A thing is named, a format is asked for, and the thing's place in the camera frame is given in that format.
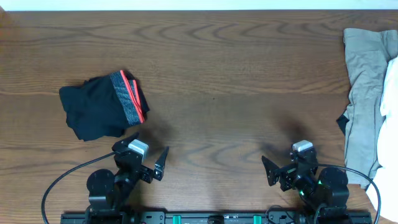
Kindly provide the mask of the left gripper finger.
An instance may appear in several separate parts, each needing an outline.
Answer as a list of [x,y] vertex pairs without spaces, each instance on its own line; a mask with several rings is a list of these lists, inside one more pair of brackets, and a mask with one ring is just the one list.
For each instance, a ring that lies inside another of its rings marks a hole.
[[167,146],[163,153],[160,155],[154,166],[154,179],[161,181],[164,177],[165,163],[167,155],[169,153],[169,147]]
[[123,146],[128,146],[131,142],[133,142],[133,140],[137,139],[138,136],[139,136],[139,133],[136,132],[136,133],[132,134],[131,136],[120,140],[120,144],[122,144]]

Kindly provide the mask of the white t-shirt with print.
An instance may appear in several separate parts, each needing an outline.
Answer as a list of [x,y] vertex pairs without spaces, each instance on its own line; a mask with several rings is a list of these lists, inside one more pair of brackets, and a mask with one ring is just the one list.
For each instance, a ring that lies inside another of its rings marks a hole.
[[377,140],[381,165],[373,179],[381,194],[380,216],[397,221],[397,59],[389,61],[384,80],[380,112],[385,118]]

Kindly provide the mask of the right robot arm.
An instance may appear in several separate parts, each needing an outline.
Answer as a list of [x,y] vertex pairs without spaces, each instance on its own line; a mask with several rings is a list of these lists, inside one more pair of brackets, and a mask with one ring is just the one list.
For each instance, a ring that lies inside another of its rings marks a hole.
[[326,167],[319,176],[317,153],[314,147],[294,149],[290,153],[292,163],[278,167],[262,156],[270,186],[280,184],[282,191],[297,190],[306,210],[296,213],[294,223],[336,223],[347,217],[346,203],[349,197],[348,178],[339,168]]

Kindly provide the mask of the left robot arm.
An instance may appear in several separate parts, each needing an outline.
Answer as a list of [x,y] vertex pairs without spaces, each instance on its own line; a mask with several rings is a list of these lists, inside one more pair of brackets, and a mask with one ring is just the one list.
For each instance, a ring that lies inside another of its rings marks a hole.
[[117,173],[107,169],[93,172],[86,182],[90,206],[86,223],[140,223],[141,215],[129,205],[128,199],[139,181],[161,181],[169,153],[166,147],[155,162],[154,168],[143,164],[149,147],[138,140],[138,133],[122,139],[112,146]]

